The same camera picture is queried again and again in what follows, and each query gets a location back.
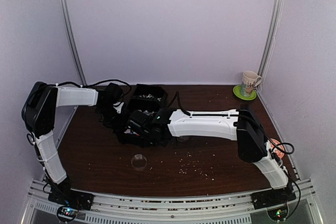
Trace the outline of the black three-compartment candy bin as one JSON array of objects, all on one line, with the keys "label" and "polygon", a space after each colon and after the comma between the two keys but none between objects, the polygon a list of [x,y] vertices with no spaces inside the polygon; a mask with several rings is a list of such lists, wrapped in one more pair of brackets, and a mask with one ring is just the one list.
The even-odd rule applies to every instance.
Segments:
[{"label": "black three-compartment candy bin", "polygon": [[[162,96],[161,101],[141,99],[142,94],[151,93]],[[131,94],[126,110],[130,112],[127,129],[115,134],[121,144],[139,147],[167,146],[170,137],[165,133],[165,126],[154,123],[157,113],[167,105],[167,93],[160,86],[137,84]]]}]

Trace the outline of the clear plastic jar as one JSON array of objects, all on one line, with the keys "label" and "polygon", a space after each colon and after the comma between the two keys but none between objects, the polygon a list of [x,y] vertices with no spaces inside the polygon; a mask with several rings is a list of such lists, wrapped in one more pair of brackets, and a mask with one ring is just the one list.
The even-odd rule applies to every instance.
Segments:
[{"label": "clear plastic jar", "polygon": [[177,138],[179,142],[187,142],[189,140],[189,136],[180,136]]}]

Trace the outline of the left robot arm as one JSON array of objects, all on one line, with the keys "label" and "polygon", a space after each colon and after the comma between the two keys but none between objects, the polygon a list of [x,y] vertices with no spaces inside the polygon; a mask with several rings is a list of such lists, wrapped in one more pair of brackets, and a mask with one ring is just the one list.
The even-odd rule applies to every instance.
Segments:
[{"label": "left robot arm", "polygon": [[46,84],[36,82],[22,108],[22,119],[35,147],[46,176],[59,185],[67,179],[54,141],[56,109],[65,106],[93,106],[105,126],[114,126],[124,110],[128,94],[118,80],[107,80],[108,86],[83,86],[74,82]]}]

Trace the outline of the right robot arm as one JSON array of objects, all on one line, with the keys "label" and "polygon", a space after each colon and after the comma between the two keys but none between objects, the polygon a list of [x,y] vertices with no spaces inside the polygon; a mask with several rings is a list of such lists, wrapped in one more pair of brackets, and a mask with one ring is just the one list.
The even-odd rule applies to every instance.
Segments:
[{"label": "right robot arm", "polygon": [[289,174],[276,150],[285,154],[265,132],[252,110],[246,106],[228,111],[188,111],[162,108],[146,114],[136,110],[127,129],[149,141],[164,145],[170,137],[216,137],[237,142],[238,156],[254,164],[267,178],[272,190],[269,199],[279,204],[289,196]]}]

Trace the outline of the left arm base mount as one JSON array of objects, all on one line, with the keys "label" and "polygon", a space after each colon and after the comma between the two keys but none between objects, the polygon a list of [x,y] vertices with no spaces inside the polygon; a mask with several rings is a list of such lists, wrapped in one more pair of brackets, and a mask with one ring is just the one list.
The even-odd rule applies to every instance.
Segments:
[{"label": "left arm base mount", "polygon": [[61,223],[69,223],[75,220],[79,211],[90,210],[94,195],[71,188],[69,176],[64,181],[56,184],[48,176],[43,192],[48,194],[48,200],[59,204],[56,210],[56,217]]}]

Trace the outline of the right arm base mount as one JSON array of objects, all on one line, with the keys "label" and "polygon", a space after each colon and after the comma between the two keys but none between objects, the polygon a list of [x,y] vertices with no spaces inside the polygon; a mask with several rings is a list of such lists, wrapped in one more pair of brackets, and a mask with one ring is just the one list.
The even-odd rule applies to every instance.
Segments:
[{"label": "right arm base mount", "polygon": [[272,221],[284,222],[297,210],[301,201],[301,189],[298,184],[289,179],[282,189],[270,189],[251,194],[254,209],[266,209]]}]

